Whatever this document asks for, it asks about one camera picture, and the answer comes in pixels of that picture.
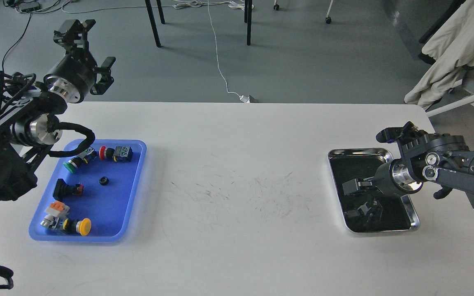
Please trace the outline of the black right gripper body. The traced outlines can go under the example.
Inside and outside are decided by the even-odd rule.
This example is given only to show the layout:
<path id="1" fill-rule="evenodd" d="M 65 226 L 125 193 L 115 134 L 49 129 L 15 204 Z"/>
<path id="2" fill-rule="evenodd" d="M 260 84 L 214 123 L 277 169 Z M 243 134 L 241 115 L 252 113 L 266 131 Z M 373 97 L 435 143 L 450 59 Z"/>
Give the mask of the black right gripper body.
<path id="1" fill-rule="evenodd" d="M 378 167 L 371 182 L 385 196 L 414 194 L 423 187 L 423 182 L 414 180 L 402 161 L 386 162 Z"/>

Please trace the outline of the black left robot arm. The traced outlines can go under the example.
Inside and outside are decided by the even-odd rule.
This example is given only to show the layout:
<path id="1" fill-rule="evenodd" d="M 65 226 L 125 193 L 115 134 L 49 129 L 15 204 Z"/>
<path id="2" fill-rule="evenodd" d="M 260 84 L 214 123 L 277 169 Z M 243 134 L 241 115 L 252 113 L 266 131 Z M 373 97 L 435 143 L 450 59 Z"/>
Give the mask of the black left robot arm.
<path id="1" fill-rule="evenodd" d="M 89 50 L 94 19 L 68 19 L 53 40 L 65 56 L 39 81 L 35 74 L 0 70 L 0 201 L 15 201 L 37 186 L 35 171 L 45 157 L 72 157 L 95 140 L 91 129 L 58 120 L 68 103 L 102 95 L 113 84 L 115 57 L 101 66 Z"/>

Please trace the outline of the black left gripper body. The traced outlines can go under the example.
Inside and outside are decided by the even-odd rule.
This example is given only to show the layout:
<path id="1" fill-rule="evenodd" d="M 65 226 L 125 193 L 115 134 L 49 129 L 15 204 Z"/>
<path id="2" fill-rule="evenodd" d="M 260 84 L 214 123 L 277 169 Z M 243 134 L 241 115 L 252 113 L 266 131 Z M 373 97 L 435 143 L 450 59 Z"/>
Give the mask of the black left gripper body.
<path id="1" fill-rule="evenodd" d="M 95 82 L 96 74 L 71 55 L 64 56 L 44 77 L 49 92 L 73 104 L 81 103 Z"/>

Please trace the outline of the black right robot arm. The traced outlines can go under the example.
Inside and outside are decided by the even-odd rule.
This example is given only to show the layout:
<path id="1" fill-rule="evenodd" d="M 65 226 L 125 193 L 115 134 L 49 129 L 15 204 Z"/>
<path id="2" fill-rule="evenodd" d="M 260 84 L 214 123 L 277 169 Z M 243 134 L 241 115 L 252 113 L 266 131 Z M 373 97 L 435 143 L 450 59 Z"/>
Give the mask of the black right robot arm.
<path id="1" fill-rule="evenodd" d="M 388 197 L 417 193 L 424 183 L 439 184 L 433 197 L 440 200 L 453 189 L 474 194 L 474 150 L 463 136 L 427 133 L 412 122 L 388 127 L 376 135 L 380 143 L 397 143 L 400 157 L 384 163 L 368 178 L 342 185 L 344 195 L 380 192 Z"/>

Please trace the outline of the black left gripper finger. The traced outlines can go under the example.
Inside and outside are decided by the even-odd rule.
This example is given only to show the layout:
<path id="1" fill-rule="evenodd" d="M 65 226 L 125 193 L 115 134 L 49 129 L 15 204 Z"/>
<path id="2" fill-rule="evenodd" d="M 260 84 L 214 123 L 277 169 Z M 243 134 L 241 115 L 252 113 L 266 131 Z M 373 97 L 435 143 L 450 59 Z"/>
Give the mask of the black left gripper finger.
<path id="1" fill-rule="evenodd" d="M 90 89 L 92 95 L 103 95 L 113 84 L 114 78 L 111 75 L 111 67 L 116 62 L 116 57 L 110 56 L 105 58 L 100 67 L 92 68 L 94 74 L 99 74 L 100 79 L 97 80 Z"/>
<path id="2" fill-rule="evenodd" d="M 90 56 L 89 42 L 87 33 L 96 24 L 94 19 L 86 19 L 81 22 L 78 19 L 65 20 L 58 30 L 54 31 L 53 41 L 66 50 L 66 53 L 72 53 L 81 48 L 83 56 Z"/>

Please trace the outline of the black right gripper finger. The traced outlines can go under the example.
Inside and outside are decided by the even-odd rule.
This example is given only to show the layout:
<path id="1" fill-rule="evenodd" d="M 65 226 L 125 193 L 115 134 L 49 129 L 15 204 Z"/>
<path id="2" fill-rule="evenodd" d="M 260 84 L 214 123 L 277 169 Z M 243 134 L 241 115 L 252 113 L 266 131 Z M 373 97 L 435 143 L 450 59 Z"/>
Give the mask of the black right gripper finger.
<path id="1" fill-rule="evenodd" d="M 360 179 L 354 178 L 342 184 L 342 189 L 344 192 L 344 196 L 350 195 L 360 195 L 370 191 L 374 191 L 376 186 L 369 179 Z"/>

